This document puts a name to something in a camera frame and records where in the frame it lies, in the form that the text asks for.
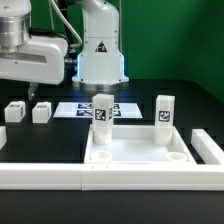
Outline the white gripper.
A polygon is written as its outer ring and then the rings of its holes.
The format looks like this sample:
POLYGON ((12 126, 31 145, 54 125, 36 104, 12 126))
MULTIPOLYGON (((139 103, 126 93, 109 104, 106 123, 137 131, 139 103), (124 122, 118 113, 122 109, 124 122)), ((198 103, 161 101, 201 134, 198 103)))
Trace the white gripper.
POLYGON ((60 84, 64 79, 64 57, 68 44, 63 38, 33 36, 13 53, 0 53, 0 79, 31 82, 32 100, 37 83, 60 84))

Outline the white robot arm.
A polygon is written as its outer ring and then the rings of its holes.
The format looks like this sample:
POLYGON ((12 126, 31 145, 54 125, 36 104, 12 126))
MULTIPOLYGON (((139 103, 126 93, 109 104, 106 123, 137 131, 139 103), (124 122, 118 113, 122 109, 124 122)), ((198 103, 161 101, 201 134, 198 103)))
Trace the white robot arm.
POLYGON ((66 55, 81 46, 73 61, 75 86, 111 91, 129 81, 119 50, 119 13, 106 0, 62 0, 82 7, 84 35, 71 44, 54 30, 31 27, 30 0, 0 0, 0 79, 30 84, 32 96, 39 84, 58 85, 64 79, 66 55))

